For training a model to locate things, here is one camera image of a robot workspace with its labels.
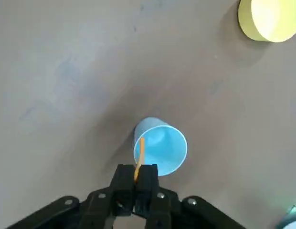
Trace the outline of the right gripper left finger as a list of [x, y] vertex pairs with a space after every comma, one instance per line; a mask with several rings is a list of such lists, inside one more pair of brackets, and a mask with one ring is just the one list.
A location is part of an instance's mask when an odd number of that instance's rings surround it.
[[117, 216], [129, 216], [134, 204], [133, 165], [117, 166], [110, 185], [81, 202], [63, 196], [10, 225], [11, 229], [112, 229]]

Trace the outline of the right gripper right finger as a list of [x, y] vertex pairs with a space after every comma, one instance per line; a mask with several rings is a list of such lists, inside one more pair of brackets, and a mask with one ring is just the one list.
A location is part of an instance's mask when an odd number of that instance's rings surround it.
[[243, 229], [244, 226], [199, 196], [179, 200], [176, 192], [159, 186], [156, 165], [143, 165], [136, 184], [135, 212], [146, 229]]

